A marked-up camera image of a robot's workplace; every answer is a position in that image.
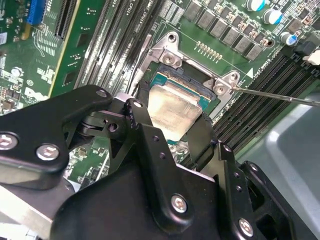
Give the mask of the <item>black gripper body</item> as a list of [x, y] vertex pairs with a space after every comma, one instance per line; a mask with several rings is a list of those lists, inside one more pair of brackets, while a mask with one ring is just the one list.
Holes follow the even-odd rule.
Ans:
[[51, 227], [53, 240], [230, 240], [219, 216], [218, 185], [177, 166], [195, 208], [193, 224], [169, 235], [155, 223], [140, 169], [130, 164], [78, 191], [64, 202]]

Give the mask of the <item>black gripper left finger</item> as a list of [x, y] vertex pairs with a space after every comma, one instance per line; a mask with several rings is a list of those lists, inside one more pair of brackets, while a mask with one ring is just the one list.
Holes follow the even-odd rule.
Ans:
[[0, 181], [34, 190], [58, 185], [69, 153], [96, 136], [134, 149], [152, 217], [160, 227], [188, 227], [194, 206], [162, 131], [148, 109], [129, 98], [112, 112], [113, 97], [87, 85], [0, 118]]

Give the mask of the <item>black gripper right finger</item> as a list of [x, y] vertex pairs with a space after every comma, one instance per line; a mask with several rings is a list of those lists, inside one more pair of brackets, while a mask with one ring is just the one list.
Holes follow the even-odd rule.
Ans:
[[253, 162], [240, 164], [202, 113], [187, 132], [191, 169], [217, 185], [219, 230], [226, 240], [302, 240], [304, 222]]

